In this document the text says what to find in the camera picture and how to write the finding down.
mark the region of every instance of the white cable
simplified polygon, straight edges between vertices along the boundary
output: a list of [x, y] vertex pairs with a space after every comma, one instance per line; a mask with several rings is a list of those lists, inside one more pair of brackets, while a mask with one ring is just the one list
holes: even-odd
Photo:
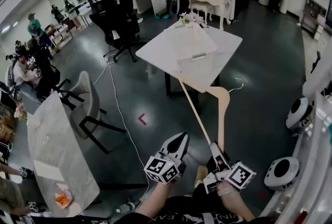
[[[116, 97], [116, 88], [115, 88], [115, 84], [114, 84], [114, 79], [113, 79], [112, 69], [111, 69], [111, 67], [110, 67], [110, 65], [113, 64], [114, 62], [111, 62], [111, 63], [110, 63], [109, 60], [108, 60], [108, 57], [110, 57], [110, 56], [114, 56], [114, 55], [115, 55], [115, 54], [111, 54], [111, 55], [108, 55], [108, 56], [105, 57], [105, 58], [107, 58], [107, 61], [105, 60], [105, 62], [107, 63], [107, 65], [105, 66], [104, 71], [101, 73], [101, 75], [99, 76], [99, 78], [96, 80], [95, 83], [98, 82], [98, 80], [101, 78], [101, 76], [103, 75], [103, 73], [105, 72], [105, 70], [106, 70], [106, 68], [107, 68], [107, 66], [108, 66], [108, 67], [109, 67], [109, 72], [110, 72], [110, 77], [112, 78], [112, 83], [113, 83], [113, 88], [114, 88], [114, 97], [115, 97], [115, 101], [116, 101], [116, 104], [117, 104], [117, 106], [118, 106], [118, 110], [119, 110], [119, 113], [120, 113], [120, 115], [121, 115], [123, 125], [124, 125], [126, 131], [128, 132], [128, 135], [129, 135], [130, 141], [133, 143], [134, 148], [135, 148], [136, 153], [137, 153], [137, 156], [138, 156], [138, 158], [139, 158], [139, 160], [140, 160], [140, 162], [141, 162], [141, 164], [142, 164], [142, 166], [143, 166], [143, 169], [144, 169], [144, 167], [145, 167], [145, 166], [144, 166], [144, 163], [143, 163], [143, 161], [142, 161], [142, 159], [141, 159], [141, 157], [140, 157], [139, 151], [138, 151], [138, 149], [137, 149], [137, 147], [136, 147], [136, 145], [135, 145], [135, 143], [134, 143], [134, 141], [133, 141], [133, 139], [132, 139], [132, 137], [131, 137], [131, 135], [130, 135], [130, 132], [129, 132], [129, 130], [128, 130], [126, 124], [125, 124], [125, 119], [123, 118], [122, 112], [121, 112], [121, 110], [120, 110], [120, 106], [119, 106], [118, 98]], [[147, 188], [146, 188], [146, 191], [145, 191], [144, 194], [143, 194], [143, 197], [142, 197], [141, 203], [138, 205], [138, 207], [137, 207], [136, 209], [138, 209], [138, 208], [142, 205], [142, 203], [143, 203], [143, 201], [144, 201], [144, 197], [145, 197], [147, 191], [148, 191], [149, 188], [150, 188], [149, 178], [147, 177], [146, 174], [145, 174], [145, 177], [146, 177], [146, 180], [147, 180]]]

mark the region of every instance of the cap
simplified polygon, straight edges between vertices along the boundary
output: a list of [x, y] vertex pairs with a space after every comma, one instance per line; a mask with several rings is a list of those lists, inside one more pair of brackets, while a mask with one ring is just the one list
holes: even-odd
[[30, 20], [30, 19], [34, 18], [34, 17], [35, 17], [35, 14], [36, 14], [36, 13], [30, 13], [30, 14], [28, 15], [27, 19]]

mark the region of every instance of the white basket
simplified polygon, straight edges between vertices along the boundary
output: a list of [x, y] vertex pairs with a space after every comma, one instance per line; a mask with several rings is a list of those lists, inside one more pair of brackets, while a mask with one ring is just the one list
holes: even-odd
[[201, 75], [212, 72], [217, 46], [199, 24], [171, 27], [165, 32], [182, 73]]

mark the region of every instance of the clothes hanger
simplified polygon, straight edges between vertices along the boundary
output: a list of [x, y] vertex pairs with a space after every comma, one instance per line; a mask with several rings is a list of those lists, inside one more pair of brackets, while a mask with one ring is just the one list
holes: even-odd
[[[183, 84], [183, 79], [184, 79], [184, 76], [177, 72], [177, 78], [180, 82], [180, 85], [183, 89], [183, 91], [185, 92], [186, 96], [187, 96], [187, 99], [189, 101], [189, 104], [197, 118], [197, 121], [203, 131], [203, 134], [207, 140], [207, 143], [210, 145], [211, 143], [211, 140], [210, 140], [210, 137], [208, 135], [208, 133], [206, 132], [206, 129], [202, 123], [202, 120], [201, 118], [199, 117], [193, 103], [192, 103], [192, 100], [188, 94], [188, 91], [186, 90], [184, 84]], [[204, 92], [208, 92], [210, 93], [211, 95], [215, 96], [217, 99], [218, 99], [218, 146], [219, 148], [224, 151], [224, 141], [225, 141], [225, 126], [224, 126], [224, 120], [225, 120], [225, 113], [226, 113], [226, 110], [228, 108], [228, 105], [229, 105], [229, 102], [230, 102], [230, 96], [229, 96], [229, 93], [234, 91], [234, 90], [240, 90], [243, 88], [244, 86], [244, 83], [243, 83], [243, 80], [240, 79], [240, 78], [236, 78], [236, 80], [240, 80], [242, 81], [242, 86], [240, 88], [236, 88], [236, 89], [231, 89], [230, 91], [227, 91], [225, 88], [222, 88], [222, 87], [198, 87], [197, 84], [193, 85], [192, 84], [192, 81], [188, 80], [188, 77], [185, 78], [185, 83], [191, 87], [194, 87], [196, 90], [198, 90], [199, 92], [201, 93], [204, 93]]]

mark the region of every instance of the shoe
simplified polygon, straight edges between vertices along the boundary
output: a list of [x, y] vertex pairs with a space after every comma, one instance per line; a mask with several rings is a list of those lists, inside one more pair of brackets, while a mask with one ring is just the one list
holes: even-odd
[[196, 188], [199, 184], [202, 184], [203, 180], [207, 177], [207, 175], [208, 167], [203, 165], [198, 166], [195, 185], [193, 187]]

